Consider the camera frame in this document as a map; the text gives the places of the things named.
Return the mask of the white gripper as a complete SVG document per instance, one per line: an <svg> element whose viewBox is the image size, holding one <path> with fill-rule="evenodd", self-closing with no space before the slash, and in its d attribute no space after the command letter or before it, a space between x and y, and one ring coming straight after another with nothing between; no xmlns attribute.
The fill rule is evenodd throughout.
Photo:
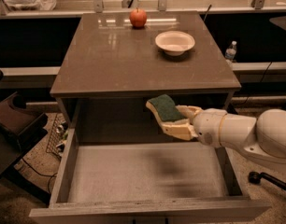
<svg viewBox="0 0 286 224"><path fill-rule="evenodd" d="M190 141L197 140L206 146L219 148L220 127L227 112L223 109L210 108L203 110L199 106L177 105L176 109L187 119L193 120L193 125L186 123L164 123L162 130L175 138Z"/></svg>

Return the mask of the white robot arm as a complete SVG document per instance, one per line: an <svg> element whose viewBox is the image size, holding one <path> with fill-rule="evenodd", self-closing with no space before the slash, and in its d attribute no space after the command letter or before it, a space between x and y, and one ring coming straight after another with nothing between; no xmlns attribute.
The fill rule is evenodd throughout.
<svg viewBox="0 0 286 224"><path fill-rule="evenodd" d="M183 116L164 122L164 133L181 140L197 139L209 147L227 147L263 167L286 172L286 111L270 109L259 117L230 114L222 109L178 105Z"/></svg>

